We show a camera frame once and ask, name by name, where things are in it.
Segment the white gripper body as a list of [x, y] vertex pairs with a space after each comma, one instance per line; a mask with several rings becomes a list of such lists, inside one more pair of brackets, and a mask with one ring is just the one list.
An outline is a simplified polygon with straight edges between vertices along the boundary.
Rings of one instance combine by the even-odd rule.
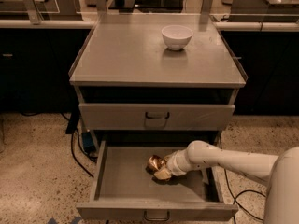
[[186, 149], [175, 151], [170, 155], [171, 158], [166, 163], [166, 167], [172, 175], [186, 175], [191, 170], [190, 160]]

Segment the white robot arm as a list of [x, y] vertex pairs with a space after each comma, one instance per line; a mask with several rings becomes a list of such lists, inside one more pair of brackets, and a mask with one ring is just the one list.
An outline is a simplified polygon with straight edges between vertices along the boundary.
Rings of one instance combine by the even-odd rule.
[[275, 156], [225, 150], [193, 141], [168, 155], [166, 164], [154, 176], [167, 180], [214, 166], [266, 186], [263, 224], [299, 224], [299, 147]]

